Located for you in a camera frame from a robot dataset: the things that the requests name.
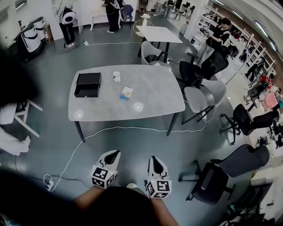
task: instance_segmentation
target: table leg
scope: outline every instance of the table leg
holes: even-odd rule
[[[80,135],[81,140],[83,141],[83,143],[85,143],[84,135],[83,135],[83,132],[82,132],[82,130],[81,130],[80,123],[79,123],[78,121],[75,121],[75,125],[76,125],[76,129],[77,129],[78,132],[79,132],[79,135]]]
[[[140,50],[138,51],[138,56],[139,56],[139,57],[141,57],[141,52],[142,52],[142,45],[141,45],[141,47],[140,47]]]
[[[170,126],[169,126],[169,129],[168,129],[168,131],[167,131],[167,136],[170,135],[170,133],[171,133],[171,131],[172,131],[172,129],[173,129],[173,126],[174,126],[174,124],[175,124],[175,122],[176,122],[176,119],[177,119],[178,115],[179,115],[179,112],[174,113],[173,118],[172,118],[172,121],[171,121]]]
[[[169,42],[166,43],[166,49],[165,49],[165,52],[166,52],[166,53],[168,53],[169,44],[170,44]],[[163,61],[163,62],[164,62],[164,63],[167,63],[167,55],[164,56],[164,61]]]

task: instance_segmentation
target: table top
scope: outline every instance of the table top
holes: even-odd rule
[[[167,27],[162,26],[137,26],[137,29],[145,36],[148,41],[183,43]]]
[[[121,82],[113,72],[121,73]],[[98,98],[76,98],[75,88],[81,73],[101,72]],[[130,99],[120,99],[124,87],[133,89]],[[168,67],[151,65],[114,65],[76,73],[69,95],[71,121],[118,121],[148,118],[185,110],[179,84]]]

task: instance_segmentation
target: black box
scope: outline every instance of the black box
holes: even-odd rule
[[[101,73],[79,74],[76,81],[75,97],[98,97],[101,85]]]

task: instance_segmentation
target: black office chair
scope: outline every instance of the black office chair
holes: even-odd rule
[[[281,134],[279,134],[278,135],[278,140],[277,141],[275,141],[275,143],[276,143],[276,148],[275,149],[277,149],[277,148],[279,148],[279,147],[282,147],[283,146],[283,142],[282,142],[282,136],[281,136]]]
[[[268,133],[270,132],[270,138],[273,138],[274,136],[281,134],[283,135],[283,126],[281,125],[277,125],[278,120],[273,120],[273,127],[269,127],[270,131],[268,131]]]
[[[216,73],[228,67],[227,60],[230,51],[226,46],[221,46],[219,50],[215,50],[201,65],[201,68],[186,61],[180,62],[180,74],[182,79],[177,79],[185,84],[185,87],[199,87],[202,79],[210,80]]]
[[[255,129],[267,128],[272,125],[274,119],[279,119],[278,111],[271,111],[264,115],[252,118],[248,110],[246,110],[242,104],[239,104],[235,108],[232,119],[228,118],[225,114],[221,114],[220,116],[225,117],[231,124],[229,128],[220,130],[220,134],[229,129],[233,129],[234,141],[231,145],[235,144],[236,130],[238,130],[237,135],[240,135],[242,131],[244,135],[248,136]]]
[[[199,176],[199,179],[183,180],[180,177],[179,182],[197,182],[187,201],[196,198],[201,202],[215,205],[224,191],[230,193],[229,199],[232,195],[235,186],[233,188],[226,187],[229,176],[238,177],[256,170],[266,165],[268,160],[269,151],[265,145],[253,148],[248,144],[244,144],[224,160],[212,159],[205,165],[203,171],[199,167],[199,162],[194,161],[197,166],[195,174]]]

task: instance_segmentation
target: white cup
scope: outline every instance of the white cup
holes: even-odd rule
[[[113,72],[113,79],[115,82],[119,83],[121,81],[120,72]]]

